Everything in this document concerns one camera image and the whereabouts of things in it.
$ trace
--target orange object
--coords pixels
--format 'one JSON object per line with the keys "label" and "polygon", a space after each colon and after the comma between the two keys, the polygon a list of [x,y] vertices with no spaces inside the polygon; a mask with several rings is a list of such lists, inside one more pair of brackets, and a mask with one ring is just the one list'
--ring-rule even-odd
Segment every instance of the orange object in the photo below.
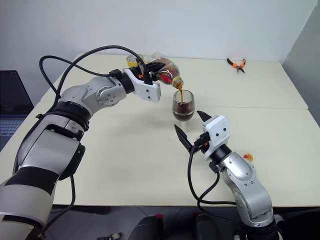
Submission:
{"label": "orange object", "polygon": [[250,153],[246,153],[245,155],[243,155],[243,158],[247,159],[250,162],[254,160],[254,156],[252,156]]}
{"label": "orange object", "polygon": [[230,64],[232,67],[234,67],[237,71],[237,73],[239,72],[239,70],[243,73],[245,73],[244,71],[244,67],[245,67],[245,64],[246,64],[246,60],[245,59],[242,59],[242,62],[240,65],[236,64],[235,62],[231,61],[230,58],[227,58],[226,61],[228,62],[228,64]]}

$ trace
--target white table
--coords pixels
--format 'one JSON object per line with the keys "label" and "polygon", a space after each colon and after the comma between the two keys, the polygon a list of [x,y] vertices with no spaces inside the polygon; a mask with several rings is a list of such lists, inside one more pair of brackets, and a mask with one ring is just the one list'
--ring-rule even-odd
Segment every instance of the white table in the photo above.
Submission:
{"label": "white table", "polygon": [[[297,89],[279,62],[247,61],[244,70],[237,73],[226,60],[170,58],[180,69],[184,88],[193,92],[196,104],[207,107],[287,108],[307,109]],[[79,65],[98,73],[127,68],[126,56],[90,55]],[[85,84],[93,75],[73,68],[62,90]],[[60,78],[54,83],[57,87]],[[161,84],[161,102],[172,104],[175,89]],[[41,99],[53,102],[50,89]],[[132,105],[141,104],[134,99]]]}
{"label": "white table", "polygon": [[[176,136],[178,121],[171,106],[141,100],[133,109],[129,103],[137,96],[128,98],[90,120],[81,141],[86,152],[74,177],[75,204],[195,206],[187,181],[188,152]],[[35,116],[50,105],[37,104],[0,152],[0,182],[11,175],[19,144]],[[228,116],[228,146],[240,155],[253,154],[257,176],[274,206],[320,206],[320,129],[308,110],[199,105],[196,109]],[[194,141],[201,132],[201,120],[194,115],[187,134]],[[198,194],[215,179],[201,153],[194,156],[191,175]],[[232,201],[233,196],[221,179],[207,199]],[[57,185],[54,203],[70,201],[70,181],[65,179]]]}

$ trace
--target black band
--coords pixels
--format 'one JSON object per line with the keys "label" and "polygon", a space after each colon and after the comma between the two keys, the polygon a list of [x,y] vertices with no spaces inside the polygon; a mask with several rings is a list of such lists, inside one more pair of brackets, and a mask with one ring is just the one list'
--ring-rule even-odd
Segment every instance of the black band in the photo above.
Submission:
{"label": "black band", "polygon": [[35,228],[38,228],[38,229],[42,228],[39,222],[24,216],[4,215],[2,221],[19,222],[19,223],[24,223],[24,224],[34,226]]}
{"label": "black band", "polygon": [[26,166],[20,168],[19,171],[5,183],[5,186],[32,186],[42,189],[51,195],[58,178],[59,175],[53,171],[34,166]]}
{"label": "black band", "polygon": [[85,131],[89,128],[89,111],[72,101],[60,101],[49,114],[60,115],[78,123]]}
{"label": "black band", "polygon": [[79,143],[79,146],[76,149],[73,157],[71,158],[71,161],[69,162],[69,164],[66,167],[66,169],[64,170],[64,172],[61,174],[59,180],[66,179],[76,172],[76,170],[81,162],[81,159],[85,154],[85,151],[86,151],[86,147],[81,145],[81,143]]}
{"label": "black band", "polygon": [[135,87],[127,74],[123,73],[122,77],[119,77],[118,80],[120,83],[122,83],[122,86],[124,87],[126,94],[129,94],[135,91]]}
{"label": "black band", "polygon": [[211,154],[210,158],[218,165],[231,152],[231,149],[223,144]]}
{"label": "black band", "polygon": [[273,220],[267,226],[263,227],[246,227],[246,235],[248,240],[278,240],[278,228],[276,222]]}

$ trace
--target laptop keyboard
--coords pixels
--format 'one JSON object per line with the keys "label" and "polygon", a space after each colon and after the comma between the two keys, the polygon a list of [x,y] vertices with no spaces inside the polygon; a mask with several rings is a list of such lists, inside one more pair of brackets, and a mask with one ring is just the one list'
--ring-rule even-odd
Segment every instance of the laptop keyboard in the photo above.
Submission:
{"label": "laptop keyboard", "polygon": [[11,137],[23,120],[0,120],[0,137]]}

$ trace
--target pliers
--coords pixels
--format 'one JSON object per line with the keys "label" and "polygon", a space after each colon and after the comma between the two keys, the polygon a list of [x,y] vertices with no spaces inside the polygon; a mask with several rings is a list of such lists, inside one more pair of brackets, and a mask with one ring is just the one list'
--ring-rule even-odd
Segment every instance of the pliers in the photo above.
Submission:
{"label": "pliers", "polygon": [[239,72],[239,70],[241,70],[243,73],[245,73],[245,71],[244,71],[244,66],[246,64],[246,60],[245,59],[242,60],[240,65],[238,65],[235,62],[231,61],[229,58],[227,58],[226,61],[228,62],[228,64],[230,64],[232,67],[234,67],[236,69],[237,73]]}

